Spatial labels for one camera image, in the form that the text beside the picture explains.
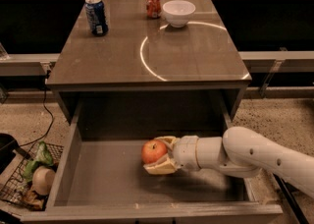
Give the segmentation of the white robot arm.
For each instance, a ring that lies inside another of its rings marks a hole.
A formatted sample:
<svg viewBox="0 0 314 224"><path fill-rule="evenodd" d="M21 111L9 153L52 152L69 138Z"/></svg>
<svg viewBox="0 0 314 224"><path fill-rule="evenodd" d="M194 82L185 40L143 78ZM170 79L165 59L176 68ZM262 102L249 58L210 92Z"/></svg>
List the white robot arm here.
<svg viewBox="0 0 314 224"><path fill-rule="evenodd" d="M220 137L159 137L167 152L144 169L151 175L180 169L213 169L224 175L251 178L267 170L314 197L314 157L279 145L244 127L231 127Z"/></svg>

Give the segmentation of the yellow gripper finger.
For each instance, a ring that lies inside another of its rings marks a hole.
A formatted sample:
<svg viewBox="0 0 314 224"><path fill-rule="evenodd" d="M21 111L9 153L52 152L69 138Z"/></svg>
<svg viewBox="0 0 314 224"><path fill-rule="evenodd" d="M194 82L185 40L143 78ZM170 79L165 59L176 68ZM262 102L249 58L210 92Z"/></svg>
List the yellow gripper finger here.
<svg viewBox="0 0 314 224"><path fill-rule="evenodd" d="M178 141L178 138L174 136L163 136L157 137L157 140L163 142L168 149L173 150L175 143Z"/></svg>
<svg viewBox="0 0 314 224"><path fill-rule="evenodd" d="M154 163L145 164L143 168L150 175L168 175L175 173L179 166L174 158L165 154Z"/></svg>

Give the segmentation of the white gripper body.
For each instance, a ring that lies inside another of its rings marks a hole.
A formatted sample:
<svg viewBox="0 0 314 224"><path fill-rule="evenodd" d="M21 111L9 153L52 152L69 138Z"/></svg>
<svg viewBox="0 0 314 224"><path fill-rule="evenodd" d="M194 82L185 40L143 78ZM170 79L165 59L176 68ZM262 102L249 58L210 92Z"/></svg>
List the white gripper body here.
<svg viewBox="0 0 314 224"><path fill-rule="evenodd" d="M176 141L173 147L173 157L179 168L198 170L196 144L198 136L184 136Z"/></svg>

